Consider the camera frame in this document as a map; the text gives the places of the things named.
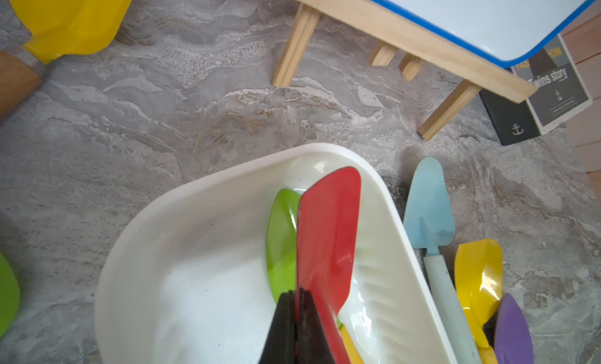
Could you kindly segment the white plastic storage box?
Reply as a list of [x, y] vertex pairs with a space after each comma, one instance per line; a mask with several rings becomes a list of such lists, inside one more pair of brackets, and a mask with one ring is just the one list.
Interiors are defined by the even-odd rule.
[[266, 262], [278, 191], [344, 167], [362, 177], [352, 287], [341, 322], [366, 363], [455, 355], [388, 187], [360, 155], [299, 146], [182, 185], [126, 226], [95, 296], [104, 363], [256, 363], [275, 312]]

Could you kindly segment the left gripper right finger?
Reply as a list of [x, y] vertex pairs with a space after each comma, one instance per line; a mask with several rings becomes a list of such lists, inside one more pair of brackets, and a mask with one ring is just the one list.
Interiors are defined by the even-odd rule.
[[295, 300], [295, 362], [335, 364], [316, 303], [310, 291], [300, 289]]

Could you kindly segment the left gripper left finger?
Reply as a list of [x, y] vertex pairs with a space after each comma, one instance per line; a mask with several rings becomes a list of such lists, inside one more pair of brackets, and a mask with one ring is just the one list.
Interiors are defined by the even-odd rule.
[[295, 301], [289, 291], [280, 295], [259, 363], [294, 364], [295, 350]]

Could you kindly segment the purple shovel pink handle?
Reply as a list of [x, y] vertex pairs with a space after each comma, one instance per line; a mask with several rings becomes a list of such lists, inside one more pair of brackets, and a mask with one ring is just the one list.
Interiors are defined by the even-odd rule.
[[507, 293], [500, 303], [494, 335], [499, 364], [533, 364], [535, 355], [526, 318], [514, 297]]

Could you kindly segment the green trowel yellow handle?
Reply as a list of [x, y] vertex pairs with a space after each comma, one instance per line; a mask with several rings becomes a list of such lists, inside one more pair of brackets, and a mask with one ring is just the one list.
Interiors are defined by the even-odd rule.
[[[278, 191], [269, 217], [266, 237], [267, 274], [269, 287], [276, 304], [282, 293], [287, 293], [296, 287], [297, 212], [300, 200], [301, 195], [294, 190], [282, 189]], [[350, 211], [352, 211], [351, 216], [356, 218], [352, 223], [353, 233], [355, 234], [352, 265], [355, 264], [359, 206], [359, 204], [351, 204], [350, 208]], [[348, 280], [345, 280], [342, 284], [348, 286], [348, 293], [343, 302], [344, 305], [350, 296], [352, 270]], [[344, 341], [344, 347], [350, 362], [365, 363], [347, 327], [341, 322], [339, 315], [336, 317], [336, 324]]]

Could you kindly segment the red shovel wooden handle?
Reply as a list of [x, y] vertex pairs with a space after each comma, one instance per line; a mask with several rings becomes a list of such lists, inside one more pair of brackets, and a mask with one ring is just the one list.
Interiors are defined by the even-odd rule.
[[310, 291], [335, 363], [349, 363], [336, 324], [352, 270], [351, 204], [360, 205], [362, 180], [357, 169], [340, 168], [319, 179], [300, 198], [297, 223], [297, 290]]

